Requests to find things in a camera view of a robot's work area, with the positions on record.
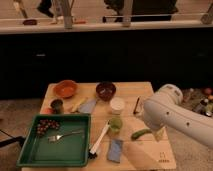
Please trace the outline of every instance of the dark background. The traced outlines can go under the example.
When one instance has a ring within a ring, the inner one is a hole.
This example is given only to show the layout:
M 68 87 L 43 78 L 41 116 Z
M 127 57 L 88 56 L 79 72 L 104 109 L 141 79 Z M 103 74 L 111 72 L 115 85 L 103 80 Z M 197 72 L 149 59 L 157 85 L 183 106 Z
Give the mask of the dark background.
M 63 79 L 212 86 L 212 38 L 213 28 L 0 35 L 0 98 L 43 97 Z

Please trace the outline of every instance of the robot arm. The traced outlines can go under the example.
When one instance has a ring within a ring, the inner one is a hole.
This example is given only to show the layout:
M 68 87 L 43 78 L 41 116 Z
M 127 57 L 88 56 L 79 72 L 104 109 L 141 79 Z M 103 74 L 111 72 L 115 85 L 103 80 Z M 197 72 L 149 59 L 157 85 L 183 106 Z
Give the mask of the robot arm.
M 213 148 L 213 119 L 178 106 L 182 98 L 178 87 L 164 85 L 144 102 L 143 121 L 153 131 L 168 125 Z

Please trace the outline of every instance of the green tray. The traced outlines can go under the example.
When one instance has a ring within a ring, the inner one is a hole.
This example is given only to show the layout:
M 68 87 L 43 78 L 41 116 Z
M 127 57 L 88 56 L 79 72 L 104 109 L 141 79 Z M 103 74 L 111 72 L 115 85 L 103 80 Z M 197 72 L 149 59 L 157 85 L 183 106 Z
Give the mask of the green tray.
M 36 135 L 41 119 L 52 119 L 60 124 L 59 130 L 48 129 L 44 136 Z M 91 118 L 89 114 L 37 115 L 17 161 L 20 167 L 83 167 L 88 161 Z M 47 137 L 83 129 L 83 134 L 48 142 Z

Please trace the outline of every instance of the white cup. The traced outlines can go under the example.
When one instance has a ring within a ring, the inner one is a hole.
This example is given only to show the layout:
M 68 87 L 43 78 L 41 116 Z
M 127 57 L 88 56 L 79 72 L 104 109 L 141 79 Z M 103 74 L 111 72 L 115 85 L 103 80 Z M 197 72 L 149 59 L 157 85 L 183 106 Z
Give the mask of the white cup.
M 120 97 L 113 97 L 110 100 L 109 105 L 110 105 L 112 114 L 118 114 L 119 115 L 124 110 L 125 102 Z

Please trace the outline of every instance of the green vegetable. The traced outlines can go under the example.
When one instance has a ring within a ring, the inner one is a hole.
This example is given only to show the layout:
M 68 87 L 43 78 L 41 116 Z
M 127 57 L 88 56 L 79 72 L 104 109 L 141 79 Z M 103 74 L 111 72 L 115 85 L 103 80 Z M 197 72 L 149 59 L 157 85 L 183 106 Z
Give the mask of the green vegetable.
M 138 139 L 140 136 L 144 135 L 144 134 L 150 134 L 152 133 L 152 131 L 150 129 L 142 129 L 142 130 L 139 130 L 139 131 L 136 131 L 134 132 L 132 135 L 131 135 L 131 139 L 132 140 L 136 140 Z

